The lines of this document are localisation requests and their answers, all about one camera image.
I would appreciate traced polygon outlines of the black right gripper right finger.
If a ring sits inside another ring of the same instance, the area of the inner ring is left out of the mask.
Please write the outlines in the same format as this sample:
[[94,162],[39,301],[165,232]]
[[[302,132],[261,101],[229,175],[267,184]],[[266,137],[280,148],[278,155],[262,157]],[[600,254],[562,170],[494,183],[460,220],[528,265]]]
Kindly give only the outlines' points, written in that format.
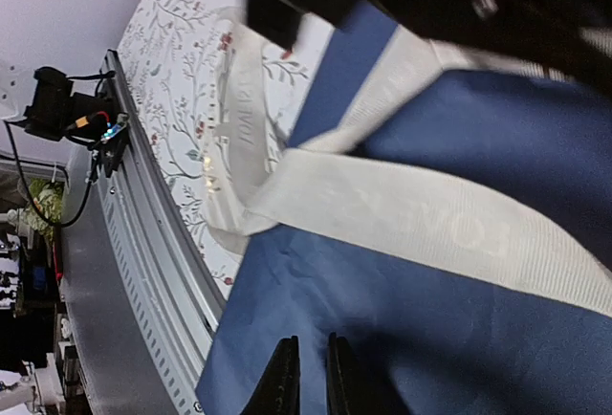
[[332,333],[326,357],[328,414],[394,414],[396,409],[380,383],[359,363],[347,338]]

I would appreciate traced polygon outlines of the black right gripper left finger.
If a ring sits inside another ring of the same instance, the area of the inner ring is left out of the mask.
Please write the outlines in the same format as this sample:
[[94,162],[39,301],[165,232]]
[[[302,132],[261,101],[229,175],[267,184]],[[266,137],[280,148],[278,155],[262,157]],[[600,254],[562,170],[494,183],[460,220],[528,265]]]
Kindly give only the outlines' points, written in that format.
[[300,413],[300,358],[297,336],[281,339],[242,415]]

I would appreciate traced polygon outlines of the blue wrapping paper sheet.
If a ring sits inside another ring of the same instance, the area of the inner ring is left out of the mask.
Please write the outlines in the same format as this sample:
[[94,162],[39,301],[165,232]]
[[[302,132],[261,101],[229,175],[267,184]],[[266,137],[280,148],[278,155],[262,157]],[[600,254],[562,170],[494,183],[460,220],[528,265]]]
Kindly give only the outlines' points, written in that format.
[[207,414],[607,414],[611,102],[334,33],[196,393]]

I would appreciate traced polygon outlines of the clear plastic wrap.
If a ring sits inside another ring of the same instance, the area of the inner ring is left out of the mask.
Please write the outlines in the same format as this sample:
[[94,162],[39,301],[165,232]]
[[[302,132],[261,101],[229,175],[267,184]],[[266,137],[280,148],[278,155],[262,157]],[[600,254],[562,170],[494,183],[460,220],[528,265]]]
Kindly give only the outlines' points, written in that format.
[[349,149],[447,70],[540,76],[539,65],[421,39],[398,28],[339,125],[286,149],[250,188],[239,234],[285,224],[513,291],[611,313],[611,273],[568,232],[516,200]]

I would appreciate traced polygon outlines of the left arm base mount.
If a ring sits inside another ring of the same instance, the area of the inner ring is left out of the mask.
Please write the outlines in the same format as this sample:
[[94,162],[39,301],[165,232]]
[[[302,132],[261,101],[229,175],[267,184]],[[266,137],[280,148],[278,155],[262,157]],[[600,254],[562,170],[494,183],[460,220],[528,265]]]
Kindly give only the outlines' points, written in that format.
[[116,173],[129,145],[130,116],[122,108],[116,70],[88,76],[97,85],[93,95],[73,92],[63,134],[95,153],[106,178]]

